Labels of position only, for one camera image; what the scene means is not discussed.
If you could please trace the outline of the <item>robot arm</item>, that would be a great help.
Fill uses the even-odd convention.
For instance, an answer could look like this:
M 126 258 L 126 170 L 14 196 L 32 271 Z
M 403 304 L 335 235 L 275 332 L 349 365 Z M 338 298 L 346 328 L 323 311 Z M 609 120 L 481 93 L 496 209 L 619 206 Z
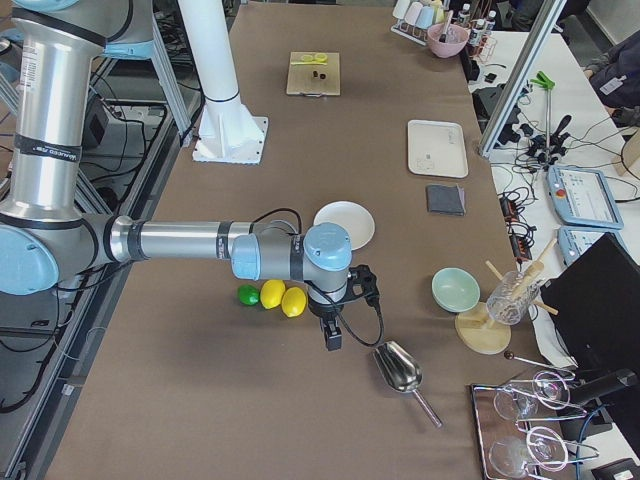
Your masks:
M 23 35 L 10 187 L 1 202 L 1 289 L 49 290 L 92 268 L 155 258 L 226 260 L 240 279 L 307 284 L 329 350 L 355 270 L 346 230 L 276 222 L 135 220 L 108 208 L 83 175 L 83 133 L 98 57 L 153 62 L 177 125 L 189 118 L 148 1 L 18 1 Z

